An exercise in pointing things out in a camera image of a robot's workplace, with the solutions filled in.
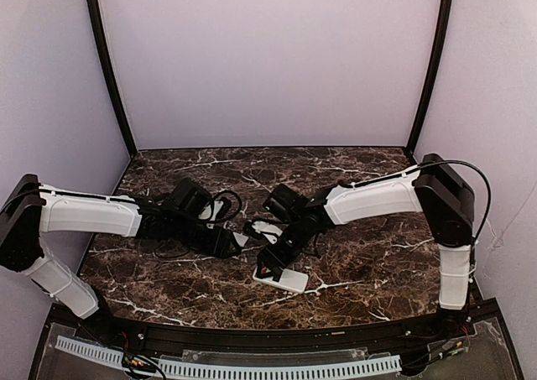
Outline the white red remote control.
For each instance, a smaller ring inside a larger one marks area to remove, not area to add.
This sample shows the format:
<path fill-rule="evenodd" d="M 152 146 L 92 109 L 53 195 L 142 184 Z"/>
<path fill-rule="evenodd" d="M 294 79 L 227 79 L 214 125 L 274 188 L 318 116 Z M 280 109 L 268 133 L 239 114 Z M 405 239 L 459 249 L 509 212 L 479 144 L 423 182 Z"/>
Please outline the white red remote control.
<path fill-rule="evenodd" d="M 275 281 L 273 278 L 259 278 L 257 276 L 257 269 L 254 269 L 252 278 L 255 282 L 295 294 L 303 294 L 309 281 L 308 274 L 299 273 L 287 268 L 283 271 L 279 281 Z"/>

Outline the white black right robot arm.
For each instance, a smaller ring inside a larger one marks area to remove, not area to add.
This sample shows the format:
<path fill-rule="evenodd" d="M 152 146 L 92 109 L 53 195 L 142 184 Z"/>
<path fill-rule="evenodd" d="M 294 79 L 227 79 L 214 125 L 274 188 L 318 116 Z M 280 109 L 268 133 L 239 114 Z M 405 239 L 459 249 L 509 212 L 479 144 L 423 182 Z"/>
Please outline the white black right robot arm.
<path fill-rule="evenodd" d="M 439 308 L 461 311 L 467 305 L 475 266 L 474 248 L 483 229 L 476 225 L 475 193 L 455 171 L 459 163 L 427 154 L 423 161 L 373 180 L 327 186 L 307 197 L 280 184 L 263 208 L 284 224 L 260 220 L 253 230 L 268 240 L 257 256 L 253 279 L 301 294 L 308 276 L 290 269 L 312 239 L 361 219 L 398 213 L 422 213 L 440 250 Z"/>

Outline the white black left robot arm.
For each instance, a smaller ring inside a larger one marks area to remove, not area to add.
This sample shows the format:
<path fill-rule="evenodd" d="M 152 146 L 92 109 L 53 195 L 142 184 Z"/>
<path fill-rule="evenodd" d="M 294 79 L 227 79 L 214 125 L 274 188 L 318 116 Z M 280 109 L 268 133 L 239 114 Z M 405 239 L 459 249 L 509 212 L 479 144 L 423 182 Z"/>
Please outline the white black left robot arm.
<path fill-rule="evenodd" d="M 226 229 L 229 191 L 211 195 L 188 178 L 156 197 L 95 195 L 55 188 L 24 175 L 1 209 L 1 265 L 22 273 L 87 320 L 107 305 L 42 243 L 46 232 L 107 233 L 181 243 L 214 258 L 239 255 L 247 237 Z"/>

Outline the white battery cover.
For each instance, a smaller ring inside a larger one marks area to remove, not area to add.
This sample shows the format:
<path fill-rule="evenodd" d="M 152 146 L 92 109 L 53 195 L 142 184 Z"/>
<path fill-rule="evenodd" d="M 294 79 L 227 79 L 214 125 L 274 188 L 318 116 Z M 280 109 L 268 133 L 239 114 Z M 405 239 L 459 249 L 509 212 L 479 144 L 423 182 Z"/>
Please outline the white battery cover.
<path fill-rule="evenodd" d="M 238 244 L 239 247 L 244 247 L 245 244 L 247 243 L 249 237 L 248 236 L 245 236 L 241 233 L 237 233 L 237 232 L 234 232 L 233 233 L 233 236 Z"/>

